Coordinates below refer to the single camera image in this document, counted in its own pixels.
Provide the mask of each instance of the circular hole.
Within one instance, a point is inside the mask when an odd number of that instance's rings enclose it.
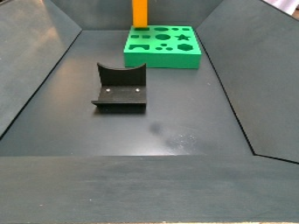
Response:
[[[166,28],[166,27],[156,27],[156,28],[154,28],[156,31],[159,31],[159,32],[167,32],[168,31],[168,28]]]
[[[156,35],[155,37],[156,37],[158,39],[160,39],[160,40],[167,40],[167,39],[171,38],[171,36],[167,35],[167,34],[159,34],[159,35]]]

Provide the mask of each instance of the green foam block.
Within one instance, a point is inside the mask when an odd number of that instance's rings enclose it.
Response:
[[[199,68],[202,49],[190,26],[132,26],[124,55],[126,67]]]

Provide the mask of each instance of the black plastic bracket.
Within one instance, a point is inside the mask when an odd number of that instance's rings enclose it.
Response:
[[[115,69],[97,63],[101,89],[92,103],[101,113],[142,113],[146,111],[146,64]]]

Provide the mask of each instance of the bin floor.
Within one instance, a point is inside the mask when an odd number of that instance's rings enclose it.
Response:
[[[0,156],[251,155],[206,54],[199,70],[147,69],[143,115],[99,113],[97,62],[124,67],[127,34],[79,35],[0,142]]]

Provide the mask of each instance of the orange object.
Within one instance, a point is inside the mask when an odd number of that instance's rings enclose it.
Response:
[[[147,0],[132,0],[134,27],[147,27]]]

